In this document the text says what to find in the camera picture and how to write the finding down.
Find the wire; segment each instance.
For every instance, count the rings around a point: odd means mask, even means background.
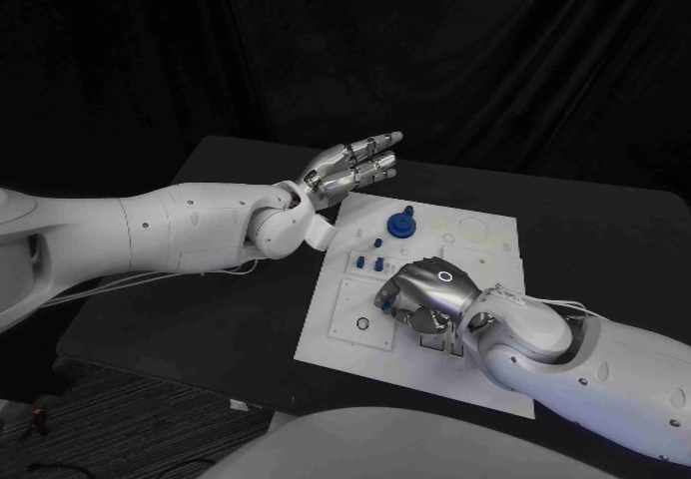
[[[36,471],[39,469],[71,469],[72,471],[81,472],[90,479],[97,479],[97,476],[88,469],[72,464],[64,464],[61,462],[42,464],[41,462],[32,462],[32,464],[29,464],[29,467],[26,468],[28,471]]]
[[[545,304],[554,304],[557,306],[563,306],[563,307],[569,307],[571,309],[577,309],[579,311],[586,312],[592,316],[602,317],[602,319],[606,319],[609,321],[609,319],[603,315],[590,311],[586,308],[586,306],[583,305],[583,303],[580,303],[579,301],[567,301],[567,300],[563,300],[563,299],[544,299],[544,298],[540,298],[540,297],[528,296],[522,292],[514,291],[512,289],[509,289],[506,286],[502,286],[501,284],[498,284],[496,286],[501,287],[501,289],[506,290],[511,294],[515,294],[518,297],[522,297],[525,299],[532,299],[534,301],[544,302]]]
[[[253,267],[247,271],[242,271],[242,272],[238,272],[238,269],[242,266],[238,266],[231,270],[219,269],[217,271],[209,271],[209,272],[218,272],[218,273],[224,273],[224,274],[248,274],[255,270],[258,262],[260,261],[255,259]],[[72,301],[74,299],[79,299],[82,297],[91,296],[92,294],[101,294],[103,292],[116,291],[117,289],[123,289],[126,287],[136,286],[139,284],[144,284],[146,282],[157,281],[159,279],[166,279],[167,277],[182,276],[182,274],[165,274],[163,276],[152,277],[149,279],[131,282],[129,284],[121,284],[123,282],[126,282],[126,281],[129,281],[129,280],[131,280],[137,277],[147,276],[147,275],[152,275],[152,274],[157,274],[157,273],[156,272],[144,272],[142,274],[136,274],[134,276],[118,279],[118,280],[110,282],[108,284],[105,284],[103,286],[98,286],[94,289],[90,289],[88,291],[77,292],[75,294],[69,294],[68,296],[58,296],[55,299],[48,301],[41,307],[55,306],[56,304],[62,304],[64,302],[68,302],[68,301]]]
[[[198,457],[195,459],[188,459],[186,461],[180,461],[178,464],[173,464],[157,476],[156,479],[162,479],[166,474],[176,469],[180,469],[180,467],[186,466],[188,464],[208,464],[209,466],[214,466],[217,464],[217,461],[212,459],[206,459],[205,457]]]

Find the white cable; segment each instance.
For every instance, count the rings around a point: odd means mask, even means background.
[[[224,274],[248,274],[250,272],[253,272],[255,270],[257,264],[258,264],[258,260],[255,259],[253,267],[247,271],[242,271],[242,272],[237,272],[238,269],[242,267],[242,265],[237,266],[232,270],[221,269],[218,271],[209,271],[209,272],[221,272]],[[129,281],[129,280],[131,280],[137,277],[147,276],[147,275],[152,275],[152,274],[159,274],[159,273],[157,272],[144,272],[142,274],[136,274],[134,276],[129,276],[123,279],[118,279],[118,280],[110,282],[108,284],[104,284],[103,286],[95,287],[94,289],[90,289],[88,291],[82,291],[82,292],[78,292],[75,294],[69,294],[68,296],[56,297],[55,299],[48,301],[41,307],[54,306],[54,305],[62,304],[64,302],[68,302],[74,299],[79,299],[82,297],[91,296],[92,294],[100,294],[101,292],[114,291],[116,289],[123,289],[124,287],[130,287],[130,286],[136,286],[139,284],[144,284],[146,282],[152,282],[152,281],[156,281],[159,279],[165,279],[166,277],[173,277],[173,276],[180,276],[182,275],[182,274],[165,274],[163,276],[153,277],[153,278],[144,279],[142,281],[136,281],[130,284],[123,284],[117,287],[111,287],[114,284],[123,283],[123,282],[126,282],[126,281]]]
[[[563,307],[570,307],[571,309],[577,309],[579,311],[583,311],[593,316],[602,317],[603,319],[606,319],[609,321],[609,319],[603,315],[590,311],[586,308],[584,304],[579,301],[569,301],[566,299],[543,299],[540,297],[528,296],[522,292],[514,291],[512,289],[509,289],[506,286],[504,286],[501,284],[498,284],[496,286],[501,287],[504,290],[506,290],[511,294],[515,294],[517,296],[519,296],[525,299],[532,299],[534,301],[544,302],[545,304],[556,304],[556,305],[563,306]]]

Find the blue knob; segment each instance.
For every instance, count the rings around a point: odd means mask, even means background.
[[[397,213],[388,217],[388,222],[385,228],[391,233],[391,236],[395,238],[410,238],[414,234],[414,229],[417,227],[413,219],[413,207],[405,207],[403,213]]]

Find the robotic arm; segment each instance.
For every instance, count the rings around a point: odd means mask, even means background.
[[[420,304],[395,308],[398,294]],[[479,290],[439,257],[407,264],[374,304],[421,333],[456,325],[492,382],[664,461],[691,466],[691,347],[599,315],[564,318],[501,286]]]
[[[121,199],[35,198],[0,189],[0,331],[65,289],[147,270],[196,273],[325,250],[336,228],[316,211],[395,175],[395,132],[338,145],[294,182],[193,183]]]

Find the white board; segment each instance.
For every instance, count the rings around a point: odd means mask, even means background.
[[[414,208],[417,229],[408,239],[397,239],[385,222],[407,206]],[[296,360],[534,418],[532,399],[486,379],[455,343],[455,331],[420,339],[372,304],[400,267],[433,256],[466,270],[478,287],[501,282],[525,291],[515,219],[349,194],[336,226]],[[377,239],[382,239],[381,247],[374,246]],[[356,267],[361,256],[362,268]],[[374,270],[378,257],[382,271]]]

